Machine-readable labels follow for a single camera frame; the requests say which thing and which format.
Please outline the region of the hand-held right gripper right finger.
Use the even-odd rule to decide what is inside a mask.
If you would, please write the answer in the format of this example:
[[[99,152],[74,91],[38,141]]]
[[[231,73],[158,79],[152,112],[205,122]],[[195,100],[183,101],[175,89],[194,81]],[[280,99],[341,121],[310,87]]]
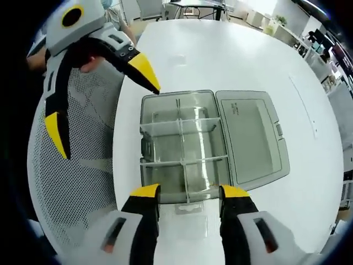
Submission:
[[[220,185],[219,200],[225,264],[303,264],[307,254],[292,231],[258,210],[248,192]]]

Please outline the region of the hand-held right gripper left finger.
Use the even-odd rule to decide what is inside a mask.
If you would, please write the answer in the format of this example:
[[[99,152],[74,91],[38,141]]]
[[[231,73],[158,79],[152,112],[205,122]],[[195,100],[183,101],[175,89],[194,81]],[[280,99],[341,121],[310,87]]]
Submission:
[[[161,185],[133,191],[121,210],[97,220],[82,243],[82,264],[153,264]]]

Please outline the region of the person's left hand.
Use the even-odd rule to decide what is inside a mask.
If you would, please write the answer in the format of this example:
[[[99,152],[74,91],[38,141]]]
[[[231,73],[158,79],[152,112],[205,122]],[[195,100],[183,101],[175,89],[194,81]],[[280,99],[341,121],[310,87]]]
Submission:
[[[83,73],[88,73],[90,71],[93,71],[96,69],[103,61],[105,58],[101,56],[91,56],[89,58],[88,63],[80,67],[80,71]]]

